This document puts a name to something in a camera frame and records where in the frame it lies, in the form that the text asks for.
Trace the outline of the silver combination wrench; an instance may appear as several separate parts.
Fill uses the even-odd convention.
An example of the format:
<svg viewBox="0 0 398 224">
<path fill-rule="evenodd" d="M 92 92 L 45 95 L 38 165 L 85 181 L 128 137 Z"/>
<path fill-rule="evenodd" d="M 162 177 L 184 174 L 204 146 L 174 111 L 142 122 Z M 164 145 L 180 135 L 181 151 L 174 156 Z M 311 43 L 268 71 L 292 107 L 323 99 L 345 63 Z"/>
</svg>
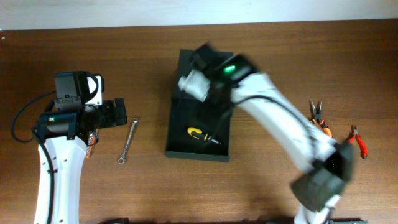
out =
<svg viewBox="0 0 398 224">
<path fill-rule="evenodd" d="M 129 134 L 127 136 L 125 147 L 123 149 L 123 153 L 120 155 L 120 157 L 118 159 L 119 165 L 124 164 L 125 161 L 126 161 L 128 150 L 129 150 L 129 148 L 131 146 L 131 141 L 133 139 L 134 132 L 135 132 L 135 129 L 136 129 L 138 123 L 139 123 L 139 118 L 138 117 L 134 117 L 134 119 L 132 121 L 132 124 L 131 124 L 131 128 L 129 130 Z"/>
</svg>

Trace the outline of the dark green hinged box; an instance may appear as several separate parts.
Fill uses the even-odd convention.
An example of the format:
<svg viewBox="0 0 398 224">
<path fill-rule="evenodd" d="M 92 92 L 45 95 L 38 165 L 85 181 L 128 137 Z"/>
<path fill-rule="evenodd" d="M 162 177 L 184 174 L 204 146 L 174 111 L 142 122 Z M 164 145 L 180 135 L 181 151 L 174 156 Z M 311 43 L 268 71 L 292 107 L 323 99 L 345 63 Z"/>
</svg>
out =
<svg viewBox="0 0 398 224">
<path fill-rule="evenodd" d="M 205 134 L 214 132 L 222 111 L 215 110 L 174 86 L 165 155 L 169 158 L 229 161 L 231 118 L 226 118 L 218 130 L 216 143 L 206 143 L 188 134 L 188 128 L 198 128 Z"/>
</svg>

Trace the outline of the yellow black screwdriver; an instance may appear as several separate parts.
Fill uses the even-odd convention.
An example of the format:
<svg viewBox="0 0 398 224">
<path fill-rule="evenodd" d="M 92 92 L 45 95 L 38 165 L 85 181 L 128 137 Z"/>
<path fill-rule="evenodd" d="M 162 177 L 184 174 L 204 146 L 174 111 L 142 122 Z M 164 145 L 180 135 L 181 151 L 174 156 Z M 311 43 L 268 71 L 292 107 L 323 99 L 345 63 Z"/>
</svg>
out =
<svg viewBox="0 0 398 224">
<path fill-rule="evenodd" d="M 201 129 L 194 128 L 194 127 L 188 127 L 187 128 L 187 133 L 198 140 L 205 141 L 205 142 L 211 142 L 214 144 L 221 144 L 218 140 L 214 139 L 211 137 L 210 134 L 204 133 Z"/>
</svg>

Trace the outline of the orange black needle-nose pliers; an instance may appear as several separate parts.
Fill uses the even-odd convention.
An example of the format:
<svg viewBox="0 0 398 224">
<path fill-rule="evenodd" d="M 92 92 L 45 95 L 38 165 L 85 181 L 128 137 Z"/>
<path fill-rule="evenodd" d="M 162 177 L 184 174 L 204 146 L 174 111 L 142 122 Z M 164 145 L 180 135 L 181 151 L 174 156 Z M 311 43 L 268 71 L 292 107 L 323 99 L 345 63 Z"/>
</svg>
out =
<svg viewBox="0 0 398 224">
<path fill-rule="evenodd" d="M 319 101 L 317 105 L 314 104 L 312 100 L 309 101 L 310 105 L 310 112 L 311 112 L 311 118 L 310 121 L 313 124 L 319 125 L 323 132 L 328 135 L 329 137 L 333 137 L 332 132 L 330 128 L 328 127 L 326 121 L 322 118 L 322 102 Z"/>
</svg>

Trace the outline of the red handled cutting pliers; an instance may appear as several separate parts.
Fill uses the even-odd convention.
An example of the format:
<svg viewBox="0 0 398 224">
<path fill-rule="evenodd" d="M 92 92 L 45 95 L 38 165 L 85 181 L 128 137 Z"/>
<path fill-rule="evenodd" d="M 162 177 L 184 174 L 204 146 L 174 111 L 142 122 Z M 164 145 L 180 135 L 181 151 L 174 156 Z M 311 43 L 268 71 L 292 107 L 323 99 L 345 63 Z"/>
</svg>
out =
<svg viewBox="0 0 398 224">
<path fill-rule="evenodd" d="M 353 141 L 356 141 L 358 143 L 359 149 L 360 149 L 360 154 L 362 159 L 367 159 L 368 158 L 368 149 L 364 143 L 364 141 L 361 138 L 361 135 L 359 134 L 358 128 L 354 125 L 351 126 L 351 132 L 348 134 L 346 140 L 352 144 Z"/>
</svg>

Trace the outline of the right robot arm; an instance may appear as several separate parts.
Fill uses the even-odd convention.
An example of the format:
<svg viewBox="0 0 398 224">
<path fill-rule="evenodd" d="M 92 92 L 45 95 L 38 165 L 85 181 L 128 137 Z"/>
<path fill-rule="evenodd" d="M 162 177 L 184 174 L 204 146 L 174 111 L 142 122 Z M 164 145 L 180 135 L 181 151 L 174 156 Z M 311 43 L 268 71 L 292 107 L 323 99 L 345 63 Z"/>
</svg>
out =
<svg viewBox="0 0 398 224">
<path fill-rule="evenodd" d="M 266 129 L 302 176 L 290 185 L 300 202 L 294 223 L 329 223 L 353 175 L 353 147 L 315 127 L 245 55 L 222 56 L 210 44 L 191 54 L 193 70 L 179 88 L 223 108 L 221 119 L 239 107 Z"/>
</svg>

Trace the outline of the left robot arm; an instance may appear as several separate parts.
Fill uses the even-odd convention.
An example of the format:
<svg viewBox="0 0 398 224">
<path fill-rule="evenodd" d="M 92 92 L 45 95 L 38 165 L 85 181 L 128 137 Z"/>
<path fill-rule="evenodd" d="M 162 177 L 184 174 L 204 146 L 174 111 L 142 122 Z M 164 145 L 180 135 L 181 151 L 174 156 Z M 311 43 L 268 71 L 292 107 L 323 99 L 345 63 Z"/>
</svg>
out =
<svg viewBox="0 0 398 224">
<path fill-rule="evenodd" d="M 104 78 L 86 71 L 55 75 L 56 97 L 32 132 L 39 146 L 35 223 L 78 223 L 80 178 L 98 131 L 127 124 L 122 98 L 104 100 Z"/>
</svg>

